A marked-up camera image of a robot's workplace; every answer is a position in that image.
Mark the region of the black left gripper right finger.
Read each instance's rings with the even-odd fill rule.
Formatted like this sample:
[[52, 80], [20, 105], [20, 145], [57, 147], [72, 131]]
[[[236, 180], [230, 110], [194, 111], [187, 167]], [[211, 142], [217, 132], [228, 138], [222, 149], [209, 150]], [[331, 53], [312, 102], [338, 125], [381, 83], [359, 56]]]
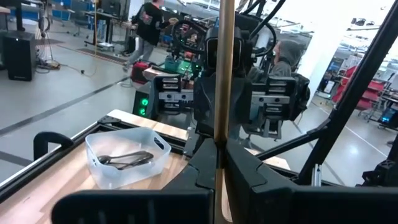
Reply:
[[297, 185], [242, 145], [226, 145], [236, 224], [398, 224], [398, 188]]

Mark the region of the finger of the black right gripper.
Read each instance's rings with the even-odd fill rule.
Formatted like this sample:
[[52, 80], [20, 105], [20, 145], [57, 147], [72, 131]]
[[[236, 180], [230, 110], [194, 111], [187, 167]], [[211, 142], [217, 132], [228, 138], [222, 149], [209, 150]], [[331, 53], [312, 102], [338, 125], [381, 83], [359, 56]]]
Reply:
[[201, 134], [214, 133], [215, 77], [199, 77], [194, 83], [194, 118]]
[[249, 121], [252, 83], [246, 79], [233, 79], [229, 109], [229, 137], [237, 139], [240, 127]]

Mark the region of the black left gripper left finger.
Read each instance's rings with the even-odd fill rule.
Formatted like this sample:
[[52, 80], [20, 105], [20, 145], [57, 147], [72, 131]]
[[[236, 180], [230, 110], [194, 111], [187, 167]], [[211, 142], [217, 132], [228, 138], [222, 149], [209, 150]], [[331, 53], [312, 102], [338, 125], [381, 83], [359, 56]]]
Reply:
[[207, 141], [160, 190], [81, 190], [61, 198], [52, 224], [213, 224], [215, 145]]

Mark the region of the gold metal spoon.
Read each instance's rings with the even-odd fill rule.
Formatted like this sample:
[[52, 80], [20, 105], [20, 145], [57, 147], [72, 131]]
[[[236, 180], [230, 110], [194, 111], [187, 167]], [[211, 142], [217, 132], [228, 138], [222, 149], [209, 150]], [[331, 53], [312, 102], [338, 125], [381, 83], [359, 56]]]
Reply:
[[220, 0], [218, 48], [215, 85], [214, 140], [217, 148], [215, 175], [214, 224], [227, 224], [222, 213], [222, 193], [226, 144], [228, 140], [229, 106], [233, 71], [234, 2]]

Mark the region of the black metal spoon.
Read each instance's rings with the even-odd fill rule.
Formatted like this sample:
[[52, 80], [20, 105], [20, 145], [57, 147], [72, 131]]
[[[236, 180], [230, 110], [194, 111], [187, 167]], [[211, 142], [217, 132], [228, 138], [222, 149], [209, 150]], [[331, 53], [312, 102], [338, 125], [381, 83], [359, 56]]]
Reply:
[[132, 162], [128, 162], [128, 163], [108, 162], [108, 163], [106, 163], [106, 165], [113, 166], [113, 167], [117, 168], [117, 170], [124, 170], [124, 169], [130, 168], [130, 167], [148, 164], [152, 161], [153, 158], [154, 158], [153, 155], [141, 156]]
[[117, 170], [124, 170], [124, 169], [129, 169], [132, 167], [136, 167], [136, 166], [141, 166], [144, 164], [147, 164], [148, 161], [134, 161], [134, 162], [130, 162], [130, 163], [115, 163], [115, 166], [117, 168]]
[[122, 159], [122, 158], [133, 158], [132, 161], [138, 159], [141, 156], [148, 156], [148, 155], [153, 155], [152, 153], [149, 153], [147, 151], [137, 151], [137, 152], [133, 152], [130, 154], [125, 154], [125, 155], [121, 155], [121, 156], [107, 156], [107, 155], [103, 155], [103, 156], [99, 156], [97, 157], [97, 159], [99, 160], [99, 162], [101, 164], [106, 164], [108, 162], [111, 162], [112, 160], [115, 159]]

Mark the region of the black computer with green light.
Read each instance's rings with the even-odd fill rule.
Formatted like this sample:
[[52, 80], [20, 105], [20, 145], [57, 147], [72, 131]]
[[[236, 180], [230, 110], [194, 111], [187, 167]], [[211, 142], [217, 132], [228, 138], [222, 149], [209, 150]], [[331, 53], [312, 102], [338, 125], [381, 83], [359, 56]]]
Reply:
[[137, 90], [134, 97], [132, 114], [151, 120], [156, 120], [157, 115], [151, 110], [152, 104], [149, 100], [149, 97], [149, 90]]

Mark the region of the green work mat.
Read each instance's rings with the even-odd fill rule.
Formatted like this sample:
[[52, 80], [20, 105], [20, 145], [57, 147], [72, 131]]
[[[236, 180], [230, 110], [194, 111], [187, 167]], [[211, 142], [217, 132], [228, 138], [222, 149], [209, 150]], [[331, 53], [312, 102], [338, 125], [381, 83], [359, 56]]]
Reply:
[[197, 75], [202, 71], [202, 67], [196, 59], [182, 60], [181, 58], [173, 59], [172, 57], [167, 57], [160, 67], [181, 75]]

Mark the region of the red bag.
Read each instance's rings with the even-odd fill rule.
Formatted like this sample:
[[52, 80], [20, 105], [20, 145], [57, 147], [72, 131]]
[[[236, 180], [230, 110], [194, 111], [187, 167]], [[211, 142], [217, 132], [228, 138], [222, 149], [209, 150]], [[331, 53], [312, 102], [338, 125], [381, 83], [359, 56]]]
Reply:
[[134, 83], [145, 84], [147, 82], [146, 77], [144, 76], [144, 70], [150, 68], [151, 63], [138, 60], [133, 63], [132, 71], [131, 71], [131, 81]]

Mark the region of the clear plastic bin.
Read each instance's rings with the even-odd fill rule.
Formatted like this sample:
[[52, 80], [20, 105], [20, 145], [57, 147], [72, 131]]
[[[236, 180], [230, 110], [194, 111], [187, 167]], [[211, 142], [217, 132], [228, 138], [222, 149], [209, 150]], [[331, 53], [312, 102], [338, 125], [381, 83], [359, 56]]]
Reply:
[[[171, 146], [153, 129], [138, 127], [90, 134], [85, 138], [86, 155], [91, 176], [101, 189], [116, 189], [148, 179], [162, 172], [169, 159]], [[137, 151], [154, 155], [148, 164], [117, 170], [101, 164], [97, 157], [121, 156]], [[133, 158], [115, 159], [111, 162], [128, 163]]]

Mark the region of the person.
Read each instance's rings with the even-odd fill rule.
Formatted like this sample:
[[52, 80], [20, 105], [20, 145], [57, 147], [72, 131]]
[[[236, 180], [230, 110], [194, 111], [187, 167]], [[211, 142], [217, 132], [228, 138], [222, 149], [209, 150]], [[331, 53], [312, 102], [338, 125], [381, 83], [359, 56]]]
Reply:
[[273, 52], [274, 58], [270, 72], [265, 75], [261, 69], [252, 67], [248, 73], [250, 81], [264, 82], [268, 76], [291, 77], [303, 54], [303, 45], [294, 40], [280, 40], [275, 45]]
[[130, 66], [140, 57], [148, 61], [154, 48], [159, 43], [162, 29], [178, 22], [176, 17], [169, 20], [164, 19], [161, 6], [164, 0], [151, 0], [144, 3], [137, 14], [132, 17], [131, 23], [137, 24], [136, 35], [138, 36], [138, 49], [136, 49], [123, 66], [123, 71], [128, 72]]

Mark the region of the red cart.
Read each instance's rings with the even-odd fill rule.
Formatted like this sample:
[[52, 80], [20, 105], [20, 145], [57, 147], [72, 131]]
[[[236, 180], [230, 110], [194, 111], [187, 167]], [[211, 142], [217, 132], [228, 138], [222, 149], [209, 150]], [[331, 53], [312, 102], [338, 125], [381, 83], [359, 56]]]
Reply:
[[[331, 98], [332, 102], [338, 103], [342, 99], [342, 96], [345, 93], [345, 90], [347, 89], [348, 84], [355, 70], [356, 66], [353, 66], [347, 69], [345, 72], [343, 72], [343, 78], [341, 79], [340, 84], [338, 85], [336, 93]], [[384, 82], [372, 80], [369, 83], [368, 88], [364, 91], [362, 97], [358, 101], [356, 109], [360, 111], [370, 110], [373, 107], [373, 105], [378, 101], [379, 96], [381, 95], [383, 89], [384, 89]]]

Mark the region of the black table clamp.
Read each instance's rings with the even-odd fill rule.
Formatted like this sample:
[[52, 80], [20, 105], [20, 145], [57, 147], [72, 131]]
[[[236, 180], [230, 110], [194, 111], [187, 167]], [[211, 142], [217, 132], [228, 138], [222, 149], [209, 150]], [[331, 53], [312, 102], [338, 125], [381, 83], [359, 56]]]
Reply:
[[34, 160], [40, 159], [49, 152], [49, 143], [59, 144], [62, 147], [74, 145], [74, 141], [63, 134], [42, 131], [36, 134], [33, 141]]

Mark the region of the black speaker box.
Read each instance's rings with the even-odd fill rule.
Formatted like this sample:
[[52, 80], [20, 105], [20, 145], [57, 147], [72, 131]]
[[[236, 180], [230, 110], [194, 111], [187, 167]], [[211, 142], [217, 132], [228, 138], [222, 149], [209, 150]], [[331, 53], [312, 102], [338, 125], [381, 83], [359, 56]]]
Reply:
[[8, 32], [2, 44], [9, 79], [30, 82], [36, 65], [35, 35], [22, 31]]

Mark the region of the silver frame post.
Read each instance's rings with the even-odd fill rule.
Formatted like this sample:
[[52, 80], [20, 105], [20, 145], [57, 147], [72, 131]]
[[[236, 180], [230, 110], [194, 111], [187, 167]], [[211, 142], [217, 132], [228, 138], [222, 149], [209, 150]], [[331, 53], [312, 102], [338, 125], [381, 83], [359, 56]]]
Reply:
[[313, 187], [321, 187], [322, 186], [322, 165], [315, 164], [312, 170], [312, 181], [311, 185]]

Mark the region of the black metal table frame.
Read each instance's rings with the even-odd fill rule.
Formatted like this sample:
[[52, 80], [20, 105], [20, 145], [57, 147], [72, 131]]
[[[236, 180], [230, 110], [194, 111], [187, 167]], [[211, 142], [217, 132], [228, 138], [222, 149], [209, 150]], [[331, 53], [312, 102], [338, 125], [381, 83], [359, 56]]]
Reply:
[[[348, 121], [349, 114], [354, 110], [354, 105], [358, 103], [360, 96], [368, 87], [370, 81], [373, 79], [374, 73], [380, 67], [397, 37], [398, 0], [395, 0], [371, 42], [368, 51], [364, 54], [361, 63], [357, 66], [354, 75], [351, 77], [351, 81], [349, 82], [339, 106], [332, 111], [323, 125], [314, 129], [310, 134], [304, 134], [287, 143], [262, 152], [257, 157], [264, 161], [271, 158], [271, 156], [276, 156], [312, 140], [319, 139], [320, 141], [316, 144], [315, 149], [313, 149], [299, 173], [282, 168], [276, 169], [276, 171], [281, 172], [287, 177], [294, 177], [299, 184], [309, 183], [312, 167], [326, 159], [327, 154], [340, 135], [343, 126]], [[74, 145], [70, 147], [62, 147], [59, 144], [49, 143], [49, 152], [46, 155], [32, 162], [27, 167], [20, 170], [20, 172], [10, 177], [10, 179], [0, 184], [0, 203], [3, 203], [17, 191], [25, 187], [29, 182], [32, 182], [45, 170], [57, 163], [61, 158], [75, 150], [82, 144], [87, 135], [103, 127], [104, 125], [100, 123], [92, 124], [72, 138]]]

